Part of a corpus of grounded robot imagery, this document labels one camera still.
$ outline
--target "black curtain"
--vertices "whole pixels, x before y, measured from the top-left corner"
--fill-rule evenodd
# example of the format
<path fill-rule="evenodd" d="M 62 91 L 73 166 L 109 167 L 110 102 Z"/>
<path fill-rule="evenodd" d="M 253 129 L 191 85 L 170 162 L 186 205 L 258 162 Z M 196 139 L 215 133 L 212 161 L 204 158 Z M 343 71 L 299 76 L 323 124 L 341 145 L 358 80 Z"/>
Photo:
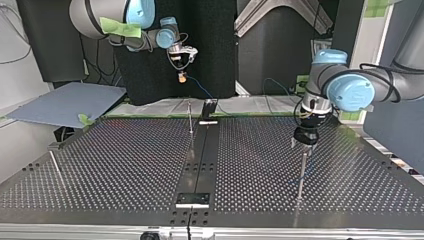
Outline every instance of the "black curtain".
<path fill-rule="evenodd" d="M 180 32 L 190 36 L 186 43 L 199 50 L 188 74 L 214 98 L 234 96 L 236 0 L 156 0 L 155 3 L 156 18 L 151 28 L 159 28 L 161 18 L 174 16 Z M 115 53 L 134 105 L 169 97 L 208 97 L 193 80 L 187 79 L 185 84 L 178 82 L 163 49 L 132 53 L 126 47 L 116 47 Z"/>

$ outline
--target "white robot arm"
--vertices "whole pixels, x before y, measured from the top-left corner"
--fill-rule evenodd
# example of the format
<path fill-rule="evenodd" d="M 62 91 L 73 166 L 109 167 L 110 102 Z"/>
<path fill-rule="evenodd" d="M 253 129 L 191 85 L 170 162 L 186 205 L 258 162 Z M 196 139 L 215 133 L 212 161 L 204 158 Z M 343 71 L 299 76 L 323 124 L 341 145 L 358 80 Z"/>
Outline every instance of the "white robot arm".
<path fill-rule="evenodd" d="M 171 65 L 176 69 L 180 82 L 185 82 L 185 69 L 194 62 L 198 53 L 196 48 L 183 46 L 177 20 L 166 17 L 160 20 L 160 29 L 142 31 L 141 38 L 105 34 L 100 18 L 128 24 L 137 24 L 142 29 L 151 27 L 155 19 L 154 0 L 72 0 L 69 14 L 75 28 L 83 35 L 93 39 L 105 39 L 114 46 L 127 46 L 132 52 L 153 51 L 154 48 L 167 50 Z M 188 54 L 187 63 L 182 55 Z"/>
<path fill-rule="evenodd" d="M 373 101 L 412 101 L 424 97 L 424 12 L 415 19 L 410 33 L 391 67 L 361 64 L 345 66 L 347 54 L 333 49 L 318 52 L 312 63 L 301 116 L 294 139 L 315 145 L 317 129 L 332 116 L 333 105 L 345 112 L 366 109 Z"/>

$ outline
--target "black bracket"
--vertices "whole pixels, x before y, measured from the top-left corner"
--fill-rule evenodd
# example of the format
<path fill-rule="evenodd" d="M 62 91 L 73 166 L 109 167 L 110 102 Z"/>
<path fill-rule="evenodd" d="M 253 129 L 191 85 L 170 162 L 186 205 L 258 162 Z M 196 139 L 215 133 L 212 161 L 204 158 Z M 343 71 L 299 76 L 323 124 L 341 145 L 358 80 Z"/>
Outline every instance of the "black bracket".
<path fill-rule="evenodd" d="M 200 125 L 217 124 L 216 119 L 213 119 L 210 116 L 210 114 L 215 112 L 217 104 L 218 100 L 216 99 L 205 100 L 203 103 L 202 115 L 199 122 Z"/>

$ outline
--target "perforated metal table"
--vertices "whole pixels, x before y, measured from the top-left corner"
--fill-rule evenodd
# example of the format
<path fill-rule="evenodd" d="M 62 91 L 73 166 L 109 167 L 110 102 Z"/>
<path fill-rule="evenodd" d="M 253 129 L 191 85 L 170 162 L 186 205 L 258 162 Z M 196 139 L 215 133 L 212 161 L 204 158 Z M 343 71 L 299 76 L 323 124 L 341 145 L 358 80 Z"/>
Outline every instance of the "perforated metal table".
<path fill-rule="evenodd" d="M 188 119 L 102 120 L 0 185 L 0 238 L 14 224 L 360 228 L 424 239 L 424 187 L 335 121 L 320 130 L 299 203 L 294 128 L 285 117 L 220 118 L 191 135 Z M 209 208 L 177 209 L 179 193 L 208 193 Z"/>

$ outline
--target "metal rod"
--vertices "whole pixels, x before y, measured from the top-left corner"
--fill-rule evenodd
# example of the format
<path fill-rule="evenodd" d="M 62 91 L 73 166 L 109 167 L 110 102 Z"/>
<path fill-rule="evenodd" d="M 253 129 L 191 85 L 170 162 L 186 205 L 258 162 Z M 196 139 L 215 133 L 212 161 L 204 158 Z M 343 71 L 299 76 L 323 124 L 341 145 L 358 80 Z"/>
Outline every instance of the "metal rod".
<path fill-rule="evenodd" d="M 304 152 L 302 154 L 302 168 L 300 169 L 299 193 L 297 196 L 298 200 L 302 200 L 303 180 L 305 178 L 305 169 L 306 169 L 307 159 L 308 159 L 308 153 Z"/>
<path fill-rule="evenodd" d="M 61 171 L 60 171 L 59 165 L 57 164 L 56 157 L 54 156 L 53 151 L 49 151 L 49 153 L 50 153 L 50 156 L 52 157 L 56 170 L 60 173 Z"/>
<path fill-rule="evenodd" d="M 190 121 L 190 133 L 193 134 L 193 122 L 191 117 L 191 102 L 188 100 L 188 119 Z"/>

